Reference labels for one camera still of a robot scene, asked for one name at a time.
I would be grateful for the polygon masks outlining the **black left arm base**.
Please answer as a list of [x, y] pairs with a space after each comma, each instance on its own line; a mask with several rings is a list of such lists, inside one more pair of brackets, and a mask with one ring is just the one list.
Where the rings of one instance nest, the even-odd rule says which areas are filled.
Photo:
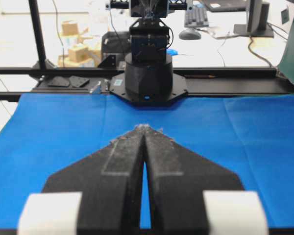
[[170, 105], [188, 94], [186, 78], [173, 72], [168, 54], [164, 62], [139, 63], [129, 53], [124, 73], [112, 77], [109, 91], [136, 106]]

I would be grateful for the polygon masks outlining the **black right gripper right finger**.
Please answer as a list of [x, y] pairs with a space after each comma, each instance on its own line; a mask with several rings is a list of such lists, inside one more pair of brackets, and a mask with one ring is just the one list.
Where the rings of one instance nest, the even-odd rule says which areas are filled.
[[158, 235], [267, 235], [258, 194], [239, 176], [147, 127], [151, 224]]

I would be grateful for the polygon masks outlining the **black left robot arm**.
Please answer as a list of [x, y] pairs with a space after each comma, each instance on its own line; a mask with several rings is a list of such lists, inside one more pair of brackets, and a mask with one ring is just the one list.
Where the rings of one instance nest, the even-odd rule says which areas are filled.
[[161, 19], [168, 15], [168, 1], [131, 0], [129, 6], [130, 16], [137, 19], [129, 28], [132, 63], [165, 63], [170, 29]]

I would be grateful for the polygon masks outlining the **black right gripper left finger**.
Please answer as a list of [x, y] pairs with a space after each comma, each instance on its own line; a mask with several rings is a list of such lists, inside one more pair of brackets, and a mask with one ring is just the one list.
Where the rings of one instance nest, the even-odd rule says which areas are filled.
[[50, 175], [28, 196], [20, 235], [130, 235], [139, 227], [144, 129]]

